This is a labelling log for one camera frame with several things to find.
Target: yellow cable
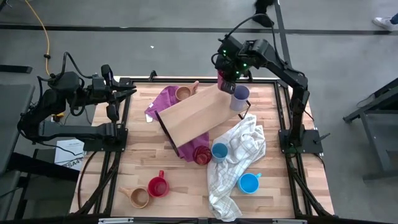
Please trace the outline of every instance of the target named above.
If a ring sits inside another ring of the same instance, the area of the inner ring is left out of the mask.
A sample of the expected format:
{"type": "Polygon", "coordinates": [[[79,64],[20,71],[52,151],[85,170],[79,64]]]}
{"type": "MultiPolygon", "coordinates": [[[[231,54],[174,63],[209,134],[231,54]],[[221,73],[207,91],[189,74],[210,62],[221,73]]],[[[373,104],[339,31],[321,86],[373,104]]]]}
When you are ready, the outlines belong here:
{"type": "MultiPolygon", "coordinates": [[[[42,22],[42,20],[40,19],[40,17],[37,15],[37,13],[35,12],[35,10],[33,9],[33,7],[29,4],[28,0],[25,0],[26,4],[30,7],[30,10],[32,10],[33,14],[35,14],[37,20],[39,20],[40,24],[43,27],[44,30],[44,34],[45,34],[45,38],[47,39],[47,55],[50,55],[50,39],[49,39],[49,35],[47,34],[47,30],[45,30],[44,24],[42,22]]],[[[49,59],[45,58],[45,71],[47,72],[48,75],[50,75],[49,72],[49,59]]]]}

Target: blue mug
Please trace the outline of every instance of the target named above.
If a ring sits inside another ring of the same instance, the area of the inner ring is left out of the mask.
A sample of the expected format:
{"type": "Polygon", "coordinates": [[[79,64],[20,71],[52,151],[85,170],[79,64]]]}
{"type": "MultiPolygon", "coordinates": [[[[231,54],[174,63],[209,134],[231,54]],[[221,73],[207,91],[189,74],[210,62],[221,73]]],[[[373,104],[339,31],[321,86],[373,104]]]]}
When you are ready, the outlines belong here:
{"type": "Polygon", "coordinates": [[[259,189],[261,174],[243,174],[238,180],[238,188],[244,194],[253,194],[259,189]]]}
{"type": "Polygon", "coordinates": [[[228,154],[228,148],[223,143],[216,143],[211,148],[211,155],[214,162],[223,162],[228,154]]]}

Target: mug handle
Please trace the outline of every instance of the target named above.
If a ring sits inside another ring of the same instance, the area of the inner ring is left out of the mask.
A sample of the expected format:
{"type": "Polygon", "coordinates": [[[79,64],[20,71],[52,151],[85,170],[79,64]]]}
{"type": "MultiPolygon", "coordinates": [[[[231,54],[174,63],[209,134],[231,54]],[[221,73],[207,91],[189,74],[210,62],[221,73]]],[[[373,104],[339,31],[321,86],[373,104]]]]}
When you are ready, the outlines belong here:
{"type": "Polygon", "coordinates": [[[162,170],[159,171],[159,177],[161,177],[161,178],[164,177],[164,171],[162,171],[162,170]]]}

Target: purple cup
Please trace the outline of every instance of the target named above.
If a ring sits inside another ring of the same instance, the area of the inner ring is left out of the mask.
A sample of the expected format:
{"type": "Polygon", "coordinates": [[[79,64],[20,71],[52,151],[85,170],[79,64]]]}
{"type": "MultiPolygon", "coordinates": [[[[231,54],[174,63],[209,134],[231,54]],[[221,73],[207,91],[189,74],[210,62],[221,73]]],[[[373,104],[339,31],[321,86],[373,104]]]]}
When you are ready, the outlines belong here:
{"type": "Polygon", "coordinates": [[[235,111],[242,111],[243,106],[246,104],[250,95],[249,89],[244,85],[238,85],[235,87],[234,94],[231,95],[231,104],[229,108],[235,111]]]}

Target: shoe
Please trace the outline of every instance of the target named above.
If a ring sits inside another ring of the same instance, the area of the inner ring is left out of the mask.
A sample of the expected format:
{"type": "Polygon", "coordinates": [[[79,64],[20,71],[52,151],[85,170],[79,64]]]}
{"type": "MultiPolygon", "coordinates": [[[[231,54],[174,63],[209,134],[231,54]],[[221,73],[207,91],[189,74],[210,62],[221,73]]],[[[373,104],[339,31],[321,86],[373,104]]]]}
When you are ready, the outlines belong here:
{"type": "Polygon", "coordinates": [[[257,16],[252,19],[254,22],[258,22],[260,25],[266,28],[270,28],[274,26],[274,22],[270,19],[267,19],[264,16],[257,16]]]}
{"type": "Polygon", "coordinates": [[[392,32],[394,30],[398,30],[398,24],[391,23],[391,17],[376,17],[373,19],[373,23],[378,25],[379,27],[383,27],[386,30],[392,32]]]}

